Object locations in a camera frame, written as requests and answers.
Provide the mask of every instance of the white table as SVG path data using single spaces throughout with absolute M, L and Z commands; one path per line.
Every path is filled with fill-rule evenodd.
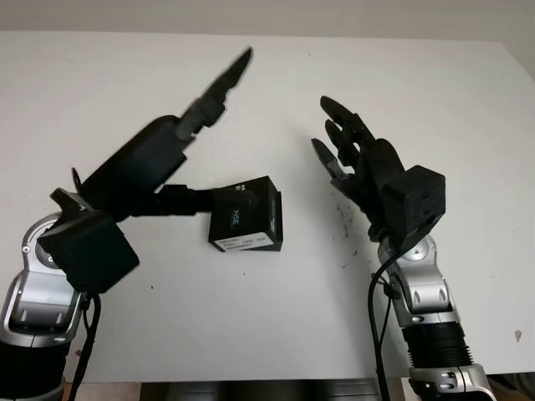
M 466 340 L 488 373 L 535 370 L 535 83 L 494 43 L 0 33 L 0 293 L 22 268 L 23 233 L 57 210 L 48 194 L 73 188 L 69 168 L 86 178 L 147 122 L 180 115 L 248 44 L 255 58 L 226 115 L 170 182 L 269 175 L 283 250 L 222 254 L 209 216 L 129 219 L 141 266 L 104 295 L 86 379 L 375 375 L 365 299 L 376 246 L 312 150 L 314 136 L 327 141 L 322 94 L 358 111 L 406 167 L 446 175 L 433 233 Z M 390 374 L 406 373 L 405 350 L 392 319 Z

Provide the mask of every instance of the silver metal housing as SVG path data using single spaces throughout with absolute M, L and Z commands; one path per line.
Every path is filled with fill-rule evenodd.
M 394 254 L 388 238 L 381 242 L 381 263 Z M 425 236 L 393 263 L 387 273 L 392 288 L 401 294 L 393 300 L 400 327 L 461 320 L 450 288 L 436 265 L 436 244 L 431 236 Z
M 58 218 L 58 213 L 46 216 L 24 235 L 24 270 L 13 279 L 0 315 L 0 341 L 4 343 L 52 347 L 71 341 L 76 334 L 82 294 L 37 243 Z
M 436 388 L 438 393 L 484 393 L 496 401 L 483 367 L 474 363 L 454 368 L 411 368 L 410 379 Z

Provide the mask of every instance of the robotic hand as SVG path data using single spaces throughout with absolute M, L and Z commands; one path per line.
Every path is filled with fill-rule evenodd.
M 409 346 L 415 393 L 423 400 L 496 400 L 482 366 L 472 362 L 429 235 L 446 212 L 444 176 L 419 165 L 405 170 L 390 142 L 374 138 L 357 114 L 325 96 L 321 107 L 330 117 L 325 129 L 338 159 L 320 140 L 313 139 L 313 147 L 332 185 L 367 215 L 370 240 L 380 243 L 383 266 L 372 276 L 368 309 L 381 398 L 390 400 L 381 357 L 385 330 L 379 338 L 373 302 L 375 287 L 383 280 L 387 311 L 393 302 Z M 339 162 L 354 173 L 345 173 Z
M 24 269 L 13 280 L 0 315 L 0 400 L 57 401 L 80 318 L 88 335 L 74 375 L 74 400 L 93 347 L 99 293 L 139 265 L 117 223 L 129 216 L 193 216 L 215 204 L 251 204 L 247 191 L 164 185 L 186 161 L 183 150 L 225 111 L 227 92 L 252 56 L 244 52 L 180 117 L 148 124 L 84 183 L 75 170 L 76 193 L 58 188 L 61 213 L 46 216 L 23 238 Z M 86 316 L 94 304 L 93 320 Z

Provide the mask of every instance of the black cube module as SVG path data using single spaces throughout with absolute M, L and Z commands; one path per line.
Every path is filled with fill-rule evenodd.
M 268 176 L 227 188 L 249 190 L 258 198 L 254 206 L 216 205 L 211 214 L 208 241 L 221 252 L 280 251 L 283 246 L 281 193 Z

